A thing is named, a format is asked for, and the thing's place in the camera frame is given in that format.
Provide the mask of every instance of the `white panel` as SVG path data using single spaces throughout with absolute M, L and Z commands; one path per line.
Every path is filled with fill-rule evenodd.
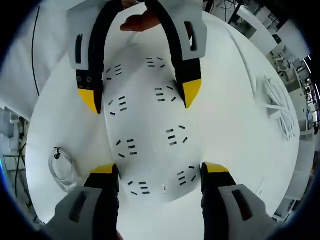
M 277 34 L 284 42 L 284 45 L 300 60 L 303 60 L 311 53 L 302 33 L 291 20 L 288 20 Z

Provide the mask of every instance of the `black wire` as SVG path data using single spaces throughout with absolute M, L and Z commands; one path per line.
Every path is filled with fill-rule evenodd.
M 25 143 L 23 145 L 23 147 L 21 148 L 21 150 L 19 151 L 19 155 L 18 155 L 18 162 L 17 162 L 17 166 L 16 166 L 16 170 L 15 170 L 15 176 L 14 176 L 14 193 L 15 193 L 15 197 L 17 198 L 18 194 L 17 194 L 17 180 L 18 180 L 18 171 L 19 171 L 19 164 L 20 164 L 20 157 L 22 154 L 22 151 L 25 149 L 27 143 Z
M 36 87 L 36 92 L 38 93 L 38 97 L 40 96 L 38 85 L 37 85 L 37 80 L 36 80 L 36 74 L 35 74 L 35 65 L 34 65 L 34 41 L 35 41 L 35 33 L 36 33 L 36 26 L 37 26 L 37 21 L 39 17 L 39 11 L 40 11 L 40 6 L 38 7 L 38 12 L 36 14 L 36 19 L 34 23 L 34 28 L 33 28 L 33 36 L 32 36 L 32 45 L 31 45 L 31 61 L 32 61 L 32 71 L 33 71 L 33 78 L 34 78 L 34 83 Z
M 227 3 L 224 0 L 224 21 L 227 22 Z

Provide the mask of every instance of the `finger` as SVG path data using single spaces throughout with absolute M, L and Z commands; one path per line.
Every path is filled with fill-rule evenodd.
M 160 24 L 159 19 L 151 11 L 147 10 L 142 15 L 128 17 L 120 30 L 124 32 L 143 32 Z

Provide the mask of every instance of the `white tabletop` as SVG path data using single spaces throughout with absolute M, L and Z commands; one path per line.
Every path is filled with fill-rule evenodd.
M 110 30 L 117 30 L 113 39 L 121 37 L 118 42 L 125 44 L 132 33 L 120 32 L 120 24 L 144 9 L 140 4 L 120 14 Z M 243 60 L 225 28 L 245 53 L 252 76 L 267 76 L 282 84 L 272 65 L 234 28 L 207 13 L 203 19 L 208 25 L 208 40 L 206 57 L 201 60 L 202 87 L 190 108 L 190 117 L 198 123 L 197 131 L 202 136 L 203 161 L 227 167 L 238 184 L 259 195 L 272 216 L 288 189 L 298 155 L 299 125 L 293 104 L 289 100 L 297 135 L 286 141 L 278 123 L 271 121 L 266 109 L 255 102 Z M 168 48 L 161 26 L 139 35 L 153 36 L 146 47 Z M 107 39 L 109 54 L 105 63 L 110 63 L 119 50 L 108 48 L 111 44 Z M 63 147 L 72 154 L 84 179 L 93 168 L 112 162 L 104 113 L 93 114 L 78 96 L 75 71 L 67 56 L 41 93 L 26 146 L 28 187 L 35 211 L 45 223 L 66 195 L 49 171 L 48 158 L 54 147 Z M 125 239 L 203 239 L 201 198 L 198 188 L 150 211 L 132 208 L 120 190 L 118 230 Z

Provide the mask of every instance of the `coiled white cable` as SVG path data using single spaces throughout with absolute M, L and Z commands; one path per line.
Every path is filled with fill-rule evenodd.
M 245 57 L 245 54 L 243 53 L 237 40 L 234 38 L 234 36 L 232 35 L 232 33 L 228 28 L 225 27 L 224 29 L 229 33 L 230 38 L 234 42 L 236 48 L 238 49 L 241 55 L 242 61 L 244 63 L 246 72 L 248 74 L 248 77 L 251 83 L 253 95 L 256 96 L 258 92 L 258 86 L 257 86 L 258 79 L 253 77 L 250 71 L 250 67 L 247 62 L 247 59 Z M 296 136 L 295 121 L 291 115 L 289 104 L 282 86 L 276 80 L 267 79 L 266 77 L 264 77 L 264 81 L 262 81 L 262 90 L 265 91 L 265 93 L 270 97 L 270 99 L 273 102 L 273 104 L 264 104 L 265 107 L 267 107 L 268 109 L 273 109 L 276 112 L 279 112 L 278 115 L 275 114 L 274 116 L 277 116 L 277 120 L 280 124 L 280 127 L 283 131 L 285 138 L 288 141 L 290 141 L 293 137 Z
M 60 171 L 62 170 L 64 173 L 58 172 L 59 170 L 57 168 L 59 165 L 65 165 L 63 169 L 60 167 Z M 63 191 L 69 193 L 78 185 L 78 173 L 76 170 L 76 165 L 62 148 L 55 147 L 52 151 L 49 157 L 49 169 L 53 179 Z
M 282 86 L 272 78 L 264 77 L 262 83 L 264 92 L 272 100 L 273 104 L 264 104 L 268 109 L 279 111 L 277 120 L 285 138 L 290 141 L 296 136 L 295 121 L 290 112 L 290 107 Z

